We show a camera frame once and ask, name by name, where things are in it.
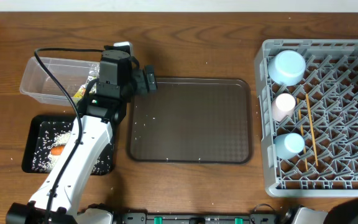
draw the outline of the gray tray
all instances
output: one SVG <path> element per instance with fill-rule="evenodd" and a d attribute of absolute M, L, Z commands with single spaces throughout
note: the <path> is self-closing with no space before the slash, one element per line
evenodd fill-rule
<path fill-rule="evenodd" d="M 134 160 L 244 164 L 252 155 L 250 90 L 242 80 L 158 78 L 132 104 Z"/>
<path fill-rule="evenodd" d="M 305 58 L 306 72 L 297 85 L 280 86 L 268 75 L 269 61 L 283 50 L 297 51 Z M 255 58 L 255 82 L 266 192 L 273 197 L 358 197 L 358 40 L 266 40 Z M 281 93 L 290 93 L 302 102 L 292 116 L 279 123 L 272 119 L 271 104 Z M 311 145 L 306 93 L 318 166 Z M 300 133 L 301 125 L 306 153 L 290 160 L 278 158 L 273 139 Z"/>

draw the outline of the wood grain surface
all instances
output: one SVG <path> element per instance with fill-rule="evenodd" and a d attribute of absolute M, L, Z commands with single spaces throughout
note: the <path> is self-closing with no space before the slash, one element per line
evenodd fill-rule
<path fill-rule="evenodd" d="M 157 76 L 245 80 L 252 91 L 254 158 L 244 166 L 137 163 L 125 152 L 126 118 L 117 137 L 116 168 L 109 175 L 90 177 L 81 208 L 104 202 L 150 213 L 249 213 L 260 203 L 277 210 L 301 203 L 327 211 L 347 201 L 266 194 L 253 67 L 265 39 L 358 39 L 358 14 L 0 12 L 0 223 L 12 202 L 27 203 L 46 178 L 46 174 L 26 174 L 21 169 L 31 119 L 71 111 L 20 94 L 25 65 L 34 49 L 101 49 L 125 40 L 134 44 L 141 64 L 155 65 Z M 98 54 L 43 55 L 100 59 Z"/>

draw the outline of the orange carrot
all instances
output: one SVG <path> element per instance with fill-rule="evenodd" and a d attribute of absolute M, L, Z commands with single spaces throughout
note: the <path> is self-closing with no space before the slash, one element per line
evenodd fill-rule
<path fill-rule="evenodd" d="M 65 146 L 53 147 L 52 150 L 50 151 L 50 153 L 54 156 L 60 156 L 60 154 L 63 152 L 64 148 L 65 148 Z"/>

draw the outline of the chopstick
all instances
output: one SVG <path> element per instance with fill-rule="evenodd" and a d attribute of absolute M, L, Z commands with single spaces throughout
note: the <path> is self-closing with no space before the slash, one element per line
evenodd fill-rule
<path fill-rule="evenodd" d="M 298 110 L 298 117 L 299 117 L 299 120 L 301 120 L 301 109 Z M 301 135 L 303 137 L 303 124 L 301 124 Z M 306 154 L 306 145 L 303 147 L 303 153 Z M 309 170 L 308 160 L 306 158 L 305 158 L 305 167 L 306 167 L 306 171 L 308 171 Z"/>
<path fill-rule="evenodd" d="M 309 114 L 309 123 L 310 123 L 310 133 L 311 133 L 311 141 L 313 142 L 314 159 L 315 159 L 315 161 L 316 161 L 316 166 L 318 166 L 317 152 L 316 152 L 316 141 L 314 140 L 313 122 L 312 122 L 312 120 L 311 120 L 309 94 L 306 94 L 306 104 L 308 105 L 308 114 Z"/>

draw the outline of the cup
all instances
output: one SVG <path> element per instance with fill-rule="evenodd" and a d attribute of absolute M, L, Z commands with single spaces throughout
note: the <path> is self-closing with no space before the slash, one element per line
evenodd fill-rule
<path fill-rule="evenodd" d="M 292 86 L 299 83 L 306 70 L 305 59 L 298 52 L 284 50 L 268 64 L 270 78 L 279 85 Z"/>
<path fill-rule="evenodd" d="M 286 116 L 292 116 L 295 110 L 295 98 L 289 93 L 282 93 L 273 100 L 272 117 L 281 122 Z"/>
<path fill-rule="evenodd" d="M 276 155 L 281 159 L 291 159 L 305 146 L 305 140 L 297 133 L 279 135 L 273 142 L 276 145 Z"/>

